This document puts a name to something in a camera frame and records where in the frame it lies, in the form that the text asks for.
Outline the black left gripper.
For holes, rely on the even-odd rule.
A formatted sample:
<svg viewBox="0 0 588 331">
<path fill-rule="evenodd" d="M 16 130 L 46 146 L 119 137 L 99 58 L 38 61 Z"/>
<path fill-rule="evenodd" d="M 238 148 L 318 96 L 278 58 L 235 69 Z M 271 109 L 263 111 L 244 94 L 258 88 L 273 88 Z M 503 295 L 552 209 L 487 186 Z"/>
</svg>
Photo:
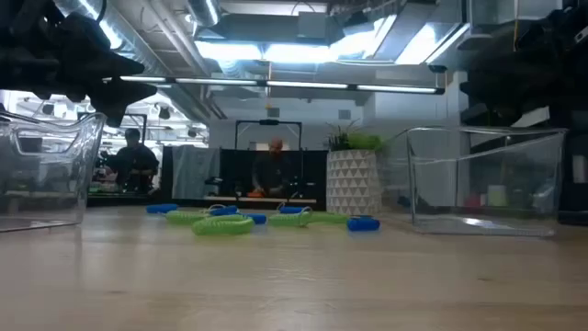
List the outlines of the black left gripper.
<svg viewBox="0 0 588 331">
<path fill-rule="evenodd" d="M 142 63 L 117 54 L 112 42 L 119 40 L 104 22 L 108 1 L 99 6 L 82 1 L 84 14 L 65 15 L 53 1 L 39 2 L 46 20 L 49 54 L 58 62 L 57 79 L 68 86 L 80 87 L 93 107 L 107 116 L 107 125 L 120 125 L 120 109 L 151 97 L 156 87 L 124 81 L 121 75 L 142 74 Z"/>
</svg>

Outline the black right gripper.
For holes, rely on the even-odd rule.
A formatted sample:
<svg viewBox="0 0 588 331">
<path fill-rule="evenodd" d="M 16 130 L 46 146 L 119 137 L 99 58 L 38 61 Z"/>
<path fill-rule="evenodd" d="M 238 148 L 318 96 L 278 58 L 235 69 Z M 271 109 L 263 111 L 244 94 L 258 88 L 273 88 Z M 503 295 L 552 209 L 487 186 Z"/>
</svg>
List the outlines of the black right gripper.
<svg viewBox="0 0 588 331">
<path fill-rule="evenodd" d="M 572 7 L 515 23 L 510 35 L 490 39 L 477 53 L 477 79 L 460 84 L 469 98 L 464 124 L 514 124 L 526 113 L 564 103 L 572 32 Z M 521 81 L 517 86 L 504 81 Z"/>
</svg>

